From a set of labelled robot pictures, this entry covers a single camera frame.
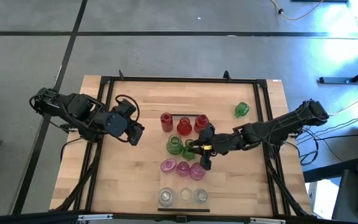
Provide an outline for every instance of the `red glass vase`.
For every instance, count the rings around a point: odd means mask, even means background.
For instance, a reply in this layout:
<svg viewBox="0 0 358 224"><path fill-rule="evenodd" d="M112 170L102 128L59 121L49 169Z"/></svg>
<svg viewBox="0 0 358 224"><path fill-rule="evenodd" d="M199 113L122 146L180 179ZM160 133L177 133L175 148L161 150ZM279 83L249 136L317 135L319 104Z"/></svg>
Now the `red glass vase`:
<svg viewBox="0 0 358 224"><path fill-rule="evenodd" d="M186 136L191 133L191 129L190 120L188 118L180 118L177 126L178 133L182 136Z"/></svg>
<svg viewBox="0 0 358 224"><path fill-rule="evenodd" d="M170 113L163 113L161 114L161 128L162 131L170 132L173 129L173 119Z"/></svg>
<svg viewBox="0 0 358 224"><path fill-rule="evenodd" d="M194 123L194 131L198 134L202 129L205 129L209 123L209 119L205 114L198 115Z"/></svg>

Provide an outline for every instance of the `green glass vase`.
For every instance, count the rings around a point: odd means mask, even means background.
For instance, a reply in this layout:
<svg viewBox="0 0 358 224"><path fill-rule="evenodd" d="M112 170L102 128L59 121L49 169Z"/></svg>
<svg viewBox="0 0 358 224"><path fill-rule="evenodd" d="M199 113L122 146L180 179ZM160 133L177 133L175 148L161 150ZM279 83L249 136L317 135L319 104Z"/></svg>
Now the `green glass vase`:
<svg viewBox="0 0 358 224"><path fill-rule="evenodd" d="M192 149L194 146L194 141L191 139L187 139L185 141L185 149L183 150L183 154L181 155L183 158L185 158L187 161L190 161L194 159L196 156L194 155L194 152L188 152L189 149Z"/></svg>
<svg viewBox="0 0 358 224"><path fill-rule="evenodd" d="M167 151L172 155L179 155L183 152L183 143L179 135L172 134L169 136Z"/></svg>
<svg viewBox="0 0 358 224"><path fill-rule="evenodd" d="M240 102L236 108L234 109L234 116L236 118L239 118L241 116L245 116L249 111L249 106L248 104L244 103L244 102Z"/></svg>

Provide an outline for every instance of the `wooden tabletop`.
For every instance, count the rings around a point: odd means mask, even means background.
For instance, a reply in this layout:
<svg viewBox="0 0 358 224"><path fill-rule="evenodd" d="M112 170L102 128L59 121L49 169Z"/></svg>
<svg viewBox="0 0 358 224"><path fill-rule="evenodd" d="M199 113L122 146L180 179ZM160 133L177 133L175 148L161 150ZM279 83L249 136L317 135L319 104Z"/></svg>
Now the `wooden tabletop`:
<svg viewBox="0 0 358 224"><path fill-rule="evenodd" d="M80 93L96 98L100 76L86 75ZM267 80L273 117L288 112L283 86L280 80ZM161 130L160 115L163 112L180 114L206 114L214 124L216 133L232 133L232 128L257 121L255 96L250 84L237 83L180 83L180 82L114 82L111 107L116 105L114 97L127 94L140 106L139 123L145 127L137 146L122 143L111 136L105 136L99 164L98 176L91 210L111 213L166 213L158 212L157 195L163 187L173 187L178 194L181 188L198 187L208 192L206 208L209 213L197 215L258 216L273 215L267 184L262 147L250 151L230 152L226 156L212 158L212 169L204 179L191 180L176 174L163 174L160 164L168 158L182 161L166 150L169 135L176 134ZM260 100L267 120L262 90ZM234 108L246 102L250 111L243 118L234 117ZM174 127L179 118L174 118ZM78 138L70 133L67 141ZM182 138L197 139L193 131ZM67 145L60 165L50 208L59 206L73 190L80 176L86 142L80 140ZM292 146L283 145L280 150L285 182L298 203L311 213L305 181L298 152ZM190 161L191 165L200 157ZM280 191L275 186L278 209L283 213ZM81 208L85 206L85 193Z"/></svg>

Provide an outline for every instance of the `pink glass vase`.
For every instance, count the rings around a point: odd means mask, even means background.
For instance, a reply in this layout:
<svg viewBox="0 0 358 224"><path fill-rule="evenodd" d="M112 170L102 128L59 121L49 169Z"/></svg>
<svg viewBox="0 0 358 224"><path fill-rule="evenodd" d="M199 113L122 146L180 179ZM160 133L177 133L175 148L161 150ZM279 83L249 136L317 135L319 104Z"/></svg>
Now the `pink glass vase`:
<svg viewBox="0 0 358 224"><path fill-rule="evenodd" d="M177 165L177 174L181 177L186 177L190 174L190 166L187 162L180 162Z"/></svg>
<svg viewBox="0 0 358 224"><path fill-rule="evenodd" d="M206 171L200 166L199 162L195 162L190 168L190 177L193 180L201 180L205 173Z"/></svg>
<svg viewBox="0 0 358 224"><path fill-rule="evenodd" d="M177 166L177 161L174 159L167 159L161 163L161 171L164 173L172 172Z"/></svg>

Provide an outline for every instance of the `gray floor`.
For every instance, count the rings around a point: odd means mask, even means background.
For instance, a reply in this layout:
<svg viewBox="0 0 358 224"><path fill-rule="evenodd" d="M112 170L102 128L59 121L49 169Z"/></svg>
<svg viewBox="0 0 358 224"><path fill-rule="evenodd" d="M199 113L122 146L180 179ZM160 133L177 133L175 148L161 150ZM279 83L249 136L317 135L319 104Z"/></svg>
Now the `gray floor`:
<svg viewBox="0 0 358 224"><path fill-rule="evenodd" d="M289 16L315 3L277 1ZM80 0L0 0L0 30L72 30ZM334 113L358 99L358 86L320 85L318 77L358 73L358 33L345 4L323 3L299 21L277 16L269 0L89 0L80 30L204 30L332 32L343 38L296 37L78 37L63 79L62 93L78 92L83 75L221 77L283 80L288 106L313 98ZM68 37L0 37L0 215L9 213L41 117L28 99L51 87ZM332 117L324 129L358 116L358 106ZM356 132L358 123L332 135ZM48 210L66 134L51 126L24 212ZM343 160L358 156L358 138L328 142ZM313 150L312 141L300 145ZM304 170L339 162L324 144Z"/></svg>

